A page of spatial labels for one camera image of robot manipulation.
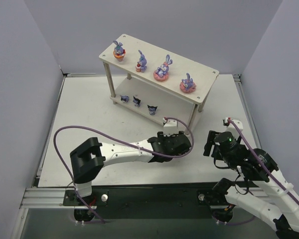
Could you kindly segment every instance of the shelf top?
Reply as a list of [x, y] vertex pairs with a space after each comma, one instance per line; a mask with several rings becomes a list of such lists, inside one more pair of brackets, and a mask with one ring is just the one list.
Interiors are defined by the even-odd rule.
[[[140, 79], [162, 87], [169, 92], [197, 104], [201, 104], [204, 101], [219, 74], [219, 71], [215, 69], [126, 34], [121, 35], [116, 40], [121, 42], [123, 48], [126, 50], [123, 61], [120, 62], [114, 57], [114, 43], [99, 55], [101, 61], [123, 69]], [[135, 66], [140, 58], [138, 50], [141, 50], [147, 59], [147, 69], [144, 73], [135, 70]], [[169, 54], [173, 60], [173, 63], [169, 66], [169, 78], [165, 82], [159, 82], [154, 79], [153, 72], [164, 63], [167, 54]], [[179, 88], [181, 80], [187, 78], [186, 73], [190, 74], [190, 77], [197, 85], [196, 91], [190, 94], [183, 93]]]

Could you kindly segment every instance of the gray floor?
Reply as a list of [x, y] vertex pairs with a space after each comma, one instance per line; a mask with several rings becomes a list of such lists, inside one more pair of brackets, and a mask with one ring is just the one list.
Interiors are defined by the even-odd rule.
[[[246, 225], [217, 226], [213, 219], [201, 220], [115, 220], [105, 225], [75, 226], [68, 209], [31, 209], [22, 239], [275, 239], [275, 232], [256, 219]], [[250, 218], [241, 209], [233, 221]]]

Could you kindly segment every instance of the shelf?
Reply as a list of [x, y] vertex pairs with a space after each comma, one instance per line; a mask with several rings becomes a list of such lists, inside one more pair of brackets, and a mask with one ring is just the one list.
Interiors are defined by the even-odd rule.
[[[123, 43], [123, 48], [126, 50], [126, 55], [123, 61], [119, 62], [113, 56], [113, 50], [115, 48], [114, 43], [100, 54], [99, 58], [101, 61], [123, 69], [148, 83], [198, 105], [202, 104], [207, 97], [208, 92], [219, 74], [219, 71], [215, 69], [126, 34], [121, 35], [117, 41]], [[136, 63], [140, 58], [138, 50], [142, 51], [148, 61], [147, 69], [144, 73], [135, 71]], [[169, 54], [170, 58], [173, 60], [173, 63], [169, 66], [169, 79], [165, 82], [159, 82], [154, 79], [153, 72], [165, 61], [167, 54]], [[190, 74], [197, 85], [196, 91], [191, 94], [183, 93], [179, 89], [179, 83], [182, 79], [186, 79], [186, 73]]]
[[[175, 117], [187, 123], [193, 107], [193, 103], [184, 101], [177, 96], [162, 91], [161, 89], [134, 77], [132, 77], [130, 80], [125, 78], [123, 82], [115, 89], [115, 92], [116, 97], [111, 97], [111, 100], [160, 125], [163, 125], [162, 119], [164, 117]], [[120, 95], [129, 96], [129, 102], [122, 102]], [[141, 100], [140, 107], [134, 106], [133, 96], [136, 96]], [[149, 114], [147, 105], [158, 106], [154, 116]], [[193, 128], [197, 124], [201, 114], [202, 113], [197, 113]]]

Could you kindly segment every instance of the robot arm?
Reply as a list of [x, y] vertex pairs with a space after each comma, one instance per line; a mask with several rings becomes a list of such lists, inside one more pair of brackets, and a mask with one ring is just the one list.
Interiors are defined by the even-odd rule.
[[228, 165], [226, 168], [237, 171], [245, 182], [252, 181], [259, 186], [275, 205], [255, 197], [250, 192], [242, 193], [244, 191], [235, 185], [235, 182], [225, 178], [213, 189], [216, 197], [224, 196], [228, 204], [239, 206], [258, 217], [274, 229], [279, 238], [299, 239], [299, 196], [293, 190], [293, 185], [286, 181], [277, 164], [265, 151], [254, 149], [267, 170], [263, 168], [252, 152], [240, 144], [241, 137], [236, 128], [232, 127], [232, 122], [242, 130], [239, 120], [226, 118], [225, 132], [210, 131], [204, 155], [209, 156], [211, 146], [214, 146], [214, 162], [224, 161]]
[[131, 145], [134, 147], [100, 143], [97, 137], [93, 137], [73, 150], [70, 157], [78, 194], [81, 197], [92, 194], [92, 180], [103, 167], [125, 162], [168, 162], [173, 156], [185, 154], [191, 148], [189, 139], [178, 131], [177, 121], [172, 119], [164, 120], [163, 132], [158, 132], [157, 137]]

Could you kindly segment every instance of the screw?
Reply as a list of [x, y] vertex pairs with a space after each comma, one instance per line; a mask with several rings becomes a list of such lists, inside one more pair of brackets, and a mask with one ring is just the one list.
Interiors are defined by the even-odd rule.
[[205, 198], [205, 195], [204, 194], [199, 194], [198, 195], [198, 199], [200, 200], [200, 201], [204, 201], [204, 198]]
[[103, 194], [103, 195], [101, 196], [101, 200], [102, 200], [102, 202], [106, 202], [106, 201], [108, 200], [108, 195]]

